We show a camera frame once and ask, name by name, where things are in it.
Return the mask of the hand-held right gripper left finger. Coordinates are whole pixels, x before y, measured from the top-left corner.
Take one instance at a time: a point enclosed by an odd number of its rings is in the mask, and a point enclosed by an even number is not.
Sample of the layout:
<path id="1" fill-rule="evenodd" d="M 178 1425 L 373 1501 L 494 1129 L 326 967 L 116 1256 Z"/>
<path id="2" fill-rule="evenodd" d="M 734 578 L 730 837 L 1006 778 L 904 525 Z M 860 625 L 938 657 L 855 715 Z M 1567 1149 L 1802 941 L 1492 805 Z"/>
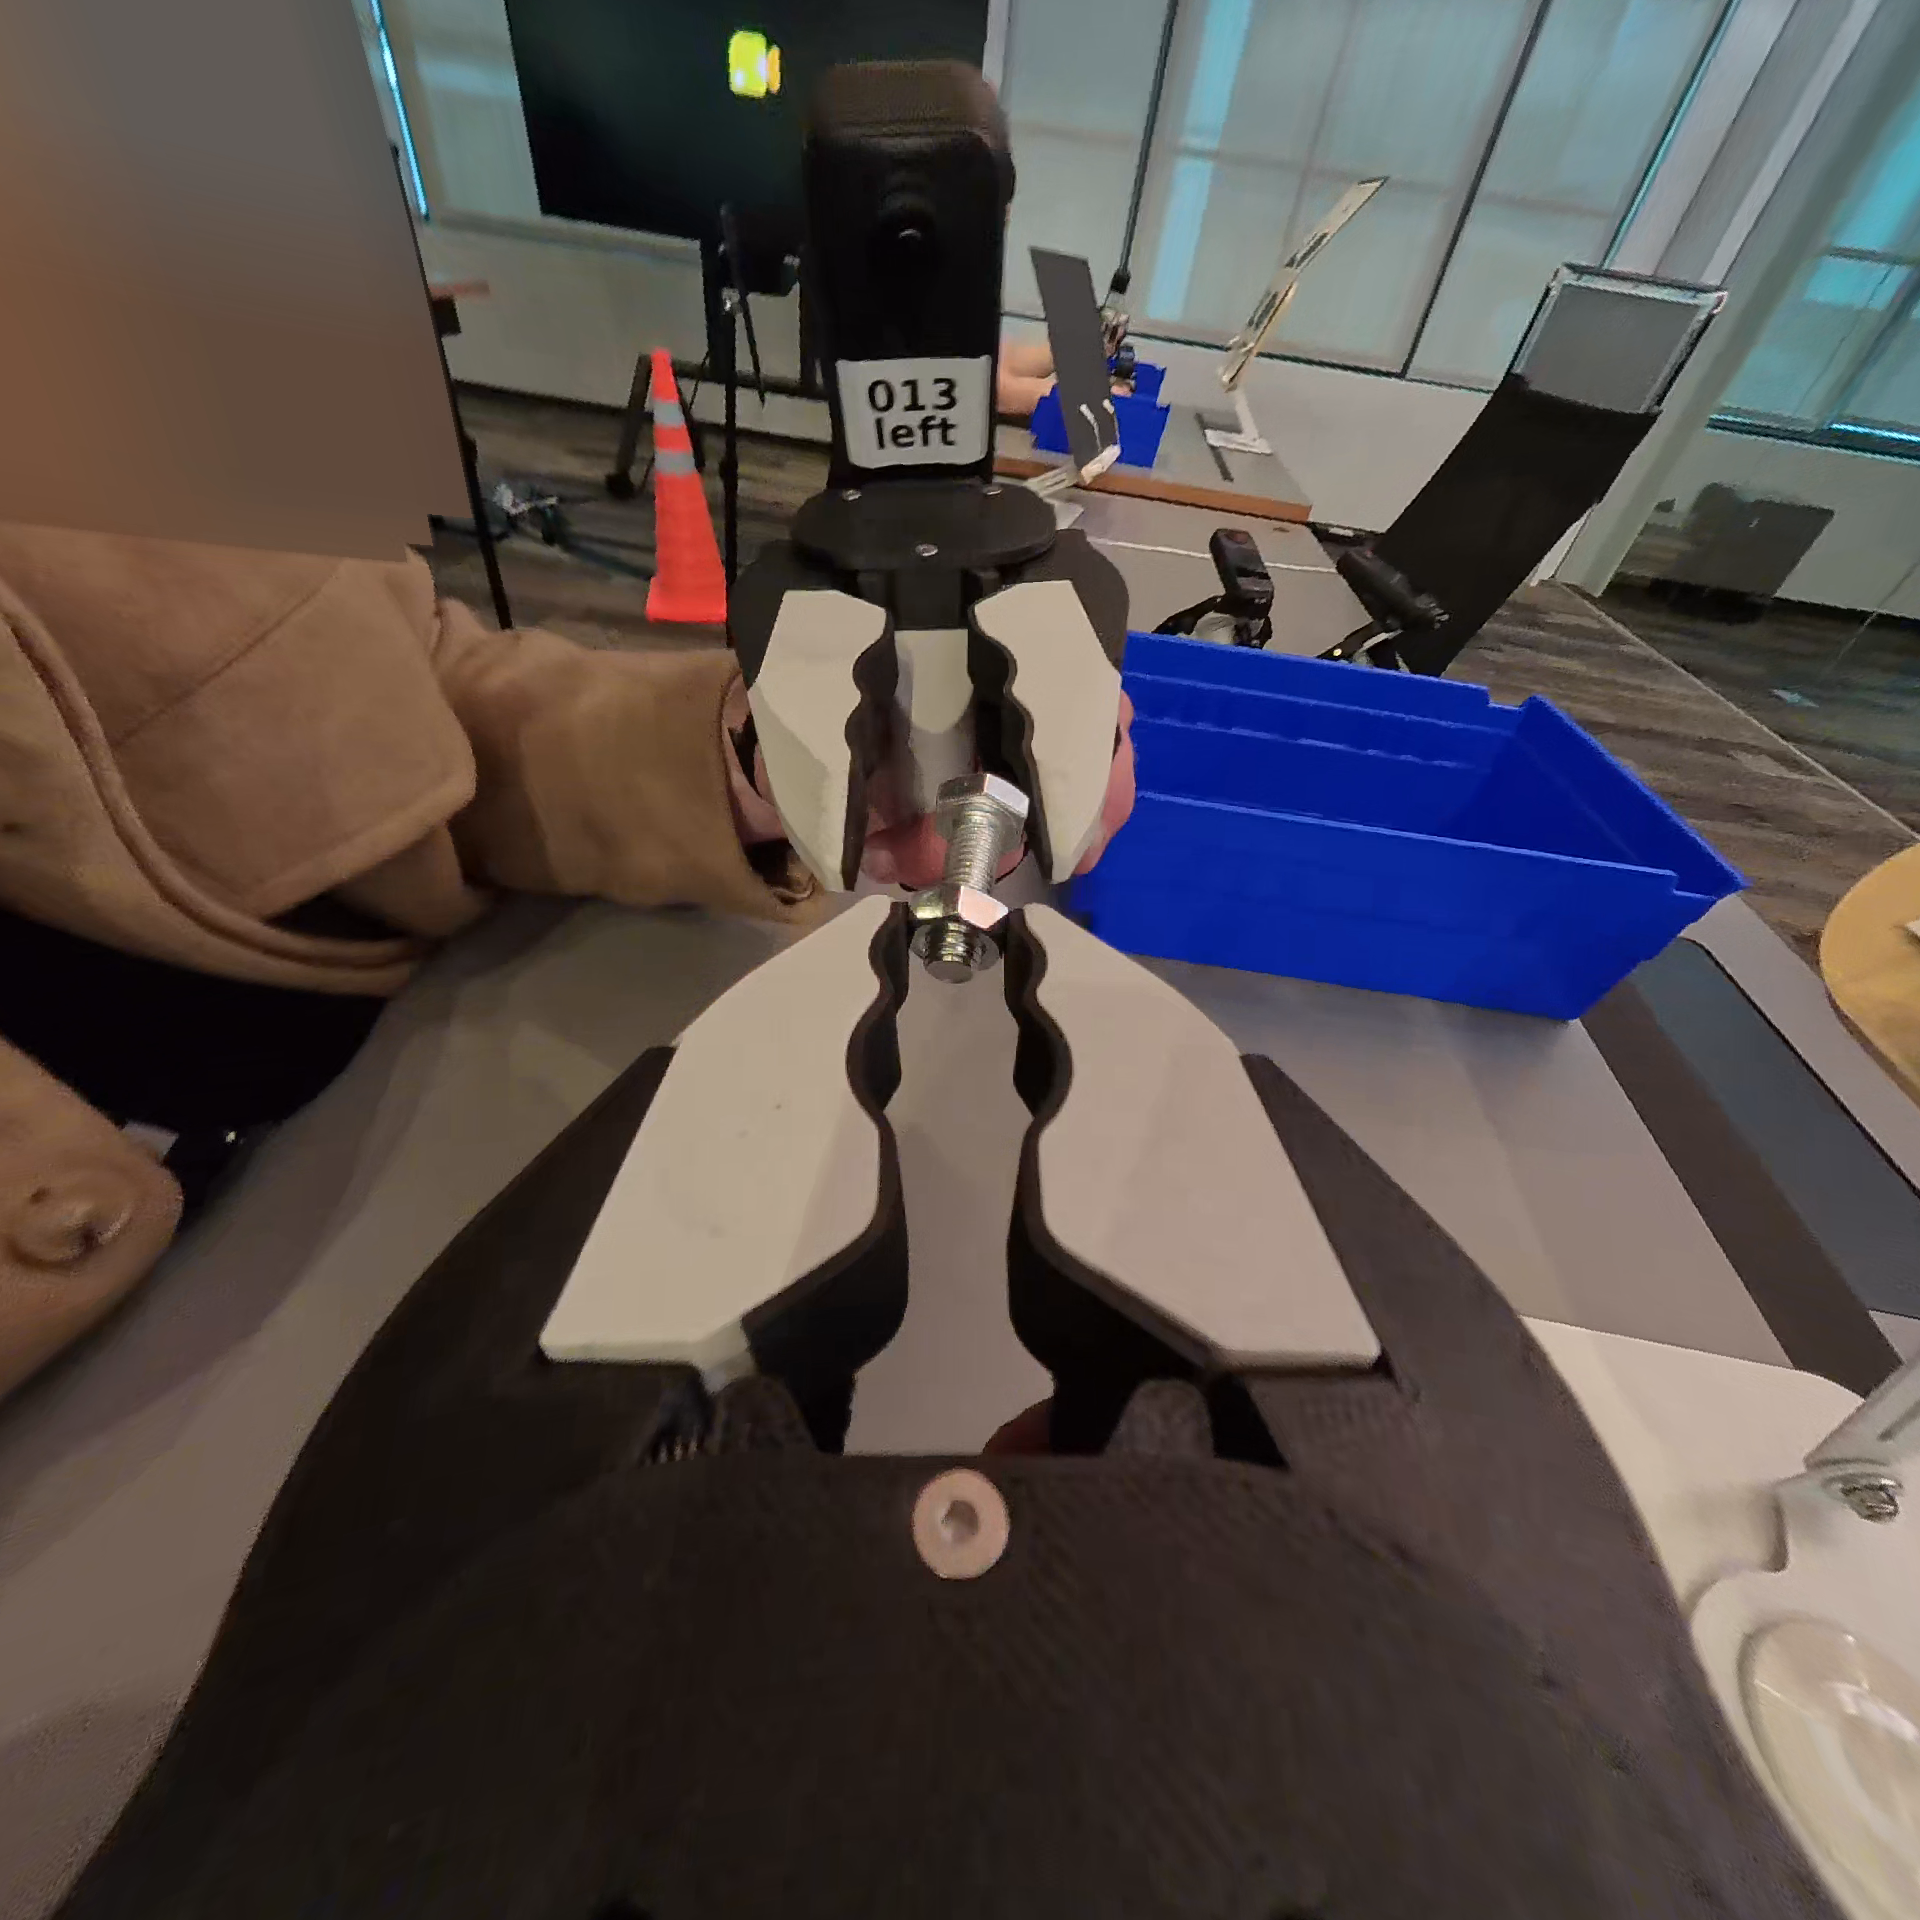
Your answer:
<path id="1" fill-rule="evenodd" d="M 904 1318 L 895 1019 L 906 913 L 880 895 L 744 974 L 678 1034 L 544 1320 L 553 1361 L 776 1379 L 846 1419 Z"/>

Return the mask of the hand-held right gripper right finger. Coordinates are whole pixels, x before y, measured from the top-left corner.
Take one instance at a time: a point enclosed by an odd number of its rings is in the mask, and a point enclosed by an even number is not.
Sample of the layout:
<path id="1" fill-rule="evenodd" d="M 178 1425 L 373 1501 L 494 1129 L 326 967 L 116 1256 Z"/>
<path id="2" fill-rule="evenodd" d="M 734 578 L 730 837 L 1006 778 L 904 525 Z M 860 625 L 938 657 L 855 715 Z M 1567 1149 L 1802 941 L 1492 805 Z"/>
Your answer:
<path id="1" fill-rule="evenodd" d="M 1046 1442 L 1104 1449 L 1144 1385 L 1349 1379 L 1381 1335 L 1238 1047 L 1065 912 L 1001 957 L 1026 1110 L 1010 1320 L 1046 1370 Z"/>

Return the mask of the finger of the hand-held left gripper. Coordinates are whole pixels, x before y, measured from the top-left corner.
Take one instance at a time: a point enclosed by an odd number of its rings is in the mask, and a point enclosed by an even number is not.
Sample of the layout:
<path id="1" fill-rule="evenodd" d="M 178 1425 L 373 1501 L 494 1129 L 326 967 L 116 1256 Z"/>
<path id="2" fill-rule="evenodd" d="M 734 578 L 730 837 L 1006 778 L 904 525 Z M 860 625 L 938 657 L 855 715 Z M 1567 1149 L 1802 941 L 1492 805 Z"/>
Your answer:
<path id="1" fill-rule="evenodd" d="M 1119 666 L 1076 584 L 1013 583 L 968 613 L 981 767 L 1026 794 L 1026 843 L 1066 881 L 1101 831 L 1119 730 Z"/>
<path id="2" fill-rule="evenodd" d="M 786 841 L 825 888 L 856 887 L 895 678 L 881 606 L 839 590 L 781 594 L 749 683 L 751 719 Z"/>

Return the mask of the steel hex bolt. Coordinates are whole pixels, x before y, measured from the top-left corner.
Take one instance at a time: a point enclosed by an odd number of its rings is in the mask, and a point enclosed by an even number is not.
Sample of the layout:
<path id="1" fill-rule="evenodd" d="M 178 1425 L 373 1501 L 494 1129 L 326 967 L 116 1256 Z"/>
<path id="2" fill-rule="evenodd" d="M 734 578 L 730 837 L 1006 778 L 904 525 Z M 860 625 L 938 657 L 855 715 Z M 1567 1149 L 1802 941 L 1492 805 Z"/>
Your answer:
<path id="1" fill-rule="evenodd" d="M 935 824 L 945 841 L 943 872 L 935 885 L 958 880 L 996 895 L 1001 865 L 1021 855 L 1026 813 L 1026 793 L 1002 777 L 945 781 L 935 806 Z"/>

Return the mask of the steel hex nut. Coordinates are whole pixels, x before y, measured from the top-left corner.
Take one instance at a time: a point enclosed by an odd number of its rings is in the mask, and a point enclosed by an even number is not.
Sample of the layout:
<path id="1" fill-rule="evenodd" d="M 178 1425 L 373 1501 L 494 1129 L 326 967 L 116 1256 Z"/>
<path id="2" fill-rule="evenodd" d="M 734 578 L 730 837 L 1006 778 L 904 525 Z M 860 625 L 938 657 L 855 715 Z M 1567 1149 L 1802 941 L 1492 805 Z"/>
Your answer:
<path id="1" fill-rule="evenodd" d="M 906 903 L 909 950 L 942 983 L 968 983 L 1002 952 L 1010 910 L 993 894 L 958 880 L 928 887 Z"/>

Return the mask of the blue plastic bin with divider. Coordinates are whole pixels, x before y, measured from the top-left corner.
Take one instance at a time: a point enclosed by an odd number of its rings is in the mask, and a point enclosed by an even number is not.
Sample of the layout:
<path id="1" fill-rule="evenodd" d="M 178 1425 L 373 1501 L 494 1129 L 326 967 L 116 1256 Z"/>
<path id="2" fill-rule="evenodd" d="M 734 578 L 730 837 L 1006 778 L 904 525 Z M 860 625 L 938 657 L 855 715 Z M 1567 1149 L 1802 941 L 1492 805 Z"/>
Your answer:
<path id="1" fill-rule="evenodd" d="M 1065 903 L 1170 961 L 1573 1021 L 1744 888 L 1541 695 L 1134 631 L 1135 805 Z"/>

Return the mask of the wood top office desk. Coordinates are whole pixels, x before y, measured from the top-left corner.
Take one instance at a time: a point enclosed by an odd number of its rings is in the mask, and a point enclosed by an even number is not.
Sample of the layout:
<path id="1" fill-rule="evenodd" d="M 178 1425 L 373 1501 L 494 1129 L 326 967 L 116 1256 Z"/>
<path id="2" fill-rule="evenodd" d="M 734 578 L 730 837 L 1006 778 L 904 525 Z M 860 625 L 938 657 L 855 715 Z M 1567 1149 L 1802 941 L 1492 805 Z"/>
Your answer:
<path id="1" fill-rule="evenodd" d="M 1086 480 L 1080 489 L 1212 512 L 1223 520 L 1306 522 L 1311 518 L 1305 486 L 1277 454 L 1213 448 L 1193 407 L 1175 403 L 1166 416 L 1151 466 L 1112 463 Z M 1076 486 L 1066 454 L 1039 448 L 1028 424 L 1013 417 L 996 421 L 993 470 L 999 478 L 1036 482 L 1041 490 Z"/>

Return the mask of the person's left hand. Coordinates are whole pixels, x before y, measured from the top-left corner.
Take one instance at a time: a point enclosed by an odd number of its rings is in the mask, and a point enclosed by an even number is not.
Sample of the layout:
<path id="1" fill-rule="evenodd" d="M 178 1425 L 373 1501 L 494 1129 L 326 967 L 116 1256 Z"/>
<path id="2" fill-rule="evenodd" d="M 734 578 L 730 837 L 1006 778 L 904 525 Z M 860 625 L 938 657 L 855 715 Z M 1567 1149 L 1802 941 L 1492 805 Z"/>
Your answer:
<path id="1" fill-rule="evenodd" d="M 1130 725 L 1134 709 L 1122 695 L 1109 789 L 1087 850 L 1073 869 L 1076 874 L 1092 871 L 1116 831 L 1126 824 L 1134 811 L 1135 749 Z M 770 859 L 770 850 L 783 846 L 786 831 L 773 805 L 773 785 L 759 749 L 749 691 L 741 678 L 728 685 L 722 703 L 722 753 L 736 837 L 749 857 Z M 865 878 L 920 888 L 943 872 L 943 857 L 945 841 L 929 815 L 916 813 L 902 801 L 885 801 L 870 813 L 862 850 L 862 872 Z"/>

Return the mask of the dark board document stand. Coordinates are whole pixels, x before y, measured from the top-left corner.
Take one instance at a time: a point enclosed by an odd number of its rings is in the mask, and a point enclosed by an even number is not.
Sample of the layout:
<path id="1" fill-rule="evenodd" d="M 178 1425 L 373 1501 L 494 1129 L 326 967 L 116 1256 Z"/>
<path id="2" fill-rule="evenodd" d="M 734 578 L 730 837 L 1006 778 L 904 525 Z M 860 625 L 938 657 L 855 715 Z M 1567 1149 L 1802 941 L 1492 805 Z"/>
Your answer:
<path id="1" fill-rule="evenodd" d="M 1112 394 L 1111 354 L 1092 274 L 1080 256 L 1031 246 L 1052 383 L 1038 397 L 1026 429 L 1038 449 L 1060 458 L 1028 478 L 1045 495 L 1092 485 L 1119 458 L 1119 421 Z"/>

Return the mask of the black disc top pole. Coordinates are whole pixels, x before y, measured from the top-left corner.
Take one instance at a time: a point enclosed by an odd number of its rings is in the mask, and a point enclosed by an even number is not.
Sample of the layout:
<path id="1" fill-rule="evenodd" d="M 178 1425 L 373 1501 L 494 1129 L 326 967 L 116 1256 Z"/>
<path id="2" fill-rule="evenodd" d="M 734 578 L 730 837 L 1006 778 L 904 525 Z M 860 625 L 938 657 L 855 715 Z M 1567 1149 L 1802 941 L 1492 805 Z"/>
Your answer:
<path id="1" fill-rule="evenodd" d="M 1130 182 L 1126 186 L 1126 200 L 1119 223 L 1119 241 L 1116 254 L 1116 265 L 1109 281 L 1109 298 L 1118 301 L 1130 290 L 1134 281 L 1134 257 L 1135 257 L 1135 234 L 1140 226 L 1143 202 L 1144 202 L 1144 178 L 1146 166 L 1153 155 L 1153 143 L 1160 128 L 1160 109 L 1166 99 L 1166 83 L 1168 83 L 1168 67 L 1172 54 L 1172 40 L 1180 30 L 1184 1 L 1166 1 L 1162 14 L 1159 21 L 1159 40 L 1153 51 L 1153 64 L 1150 70 L 1144 104 L 1143 104 L 1143 128 L 1135 143 L 1135 163 L 1130 173 Z"/>

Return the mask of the large black monitor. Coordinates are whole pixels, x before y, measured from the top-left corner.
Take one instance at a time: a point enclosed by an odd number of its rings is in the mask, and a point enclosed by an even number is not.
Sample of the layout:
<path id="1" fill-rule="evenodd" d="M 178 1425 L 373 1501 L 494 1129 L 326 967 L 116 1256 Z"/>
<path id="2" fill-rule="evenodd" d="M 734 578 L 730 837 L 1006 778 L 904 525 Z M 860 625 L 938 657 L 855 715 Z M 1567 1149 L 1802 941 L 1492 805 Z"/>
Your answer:
<path id="1" fill-rule="evenodd" d="M 800 215 L 801 122 L 837 64 L 982 64 L 986 1 L 510 1 L 546 216 L 702 241 Z"/>

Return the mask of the white document stand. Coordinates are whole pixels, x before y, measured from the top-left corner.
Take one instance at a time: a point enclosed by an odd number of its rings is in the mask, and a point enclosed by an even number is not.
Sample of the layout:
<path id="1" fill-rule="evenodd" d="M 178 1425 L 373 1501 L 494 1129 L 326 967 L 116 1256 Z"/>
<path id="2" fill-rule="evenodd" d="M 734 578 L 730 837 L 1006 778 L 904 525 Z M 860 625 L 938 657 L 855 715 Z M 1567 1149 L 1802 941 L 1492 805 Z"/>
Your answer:
<path id="1" fill-rule="evenodd" d="M 1375 194 L 1383 191 L 1384 185 L 1386 175 L 1366 175 L 1351 182 L 1333 207 L 1316 222 L 1316 226 L 1310 227 L 1306 238 L 1280 261 L 1255 301 L 1252 313 L 1220 350 L 1215 387 L 1229 407 L 1225 410 L 1200 416 L 1202 441 L 1212 449 L 1252 458 L 1265 458 L 1273 454 L 1247 392 L 1252 366 L 1269 335 L 1276 333 L 1294 305 L 1301 283 L 1316 257 L 1327 251 L 1335 238 L 1369 205 L 1369 200 L 1373 200 Z"/>
<path id="2" fill-rule="evenodd" d="M 1530 1322 L 1631 1495 L 1697 1664 L 1836 1905 L 1917 1914 L 1917 1357 L 1818 1375 Z"/>

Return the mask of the person's tan coat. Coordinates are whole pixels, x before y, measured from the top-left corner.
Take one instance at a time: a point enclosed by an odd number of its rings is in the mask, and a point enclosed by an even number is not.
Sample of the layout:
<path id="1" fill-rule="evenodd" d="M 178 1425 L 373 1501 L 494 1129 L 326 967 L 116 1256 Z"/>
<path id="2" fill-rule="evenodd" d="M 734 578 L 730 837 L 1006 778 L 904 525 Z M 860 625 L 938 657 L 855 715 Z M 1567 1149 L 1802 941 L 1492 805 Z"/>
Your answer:
<path id="1" fill-rule="evenodd" d="M 5 912 L 180 969 L 383 997 L 482 912 L 420 560 L 5 522 Z M 166 1250 L 158 1152 L 5 1040 L 5 1394 Z"/>

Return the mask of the wooden instruction board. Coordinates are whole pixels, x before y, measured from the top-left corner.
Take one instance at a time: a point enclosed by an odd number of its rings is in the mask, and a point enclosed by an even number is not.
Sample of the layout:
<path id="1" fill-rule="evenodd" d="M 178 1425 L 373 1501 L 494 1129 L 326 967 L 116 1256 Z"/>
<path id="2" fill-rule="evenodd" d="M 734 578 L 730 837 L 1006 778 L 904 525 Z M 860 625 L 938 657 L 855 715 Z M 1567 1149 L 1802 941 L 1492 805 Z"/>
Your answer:
<path id="1" fill-rule="evenodd" d="M 1917 1096 L 1917 846 L 1862 874 L 1831 910 L 1817 969 L 1838 1014 Z"/>

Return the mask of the silver sign frame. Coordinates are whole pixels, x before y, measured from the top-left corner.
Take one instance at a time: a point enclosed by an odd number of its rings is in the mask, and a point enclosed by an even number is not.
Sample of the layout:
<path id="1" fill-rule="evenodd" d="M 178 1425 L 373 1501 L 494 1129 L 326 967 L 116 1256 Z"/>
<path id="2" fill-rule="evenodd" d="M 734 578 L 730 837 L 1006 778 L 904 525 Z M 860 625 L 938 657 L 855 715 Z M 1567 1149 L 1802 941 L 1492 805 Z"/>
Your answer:
<path id="1" fill-rule="evenodd" d="M 1506 371 L 1556 399 L 1654 416 L 1724 304 L 1718 286 L 1566 263 Z"/>

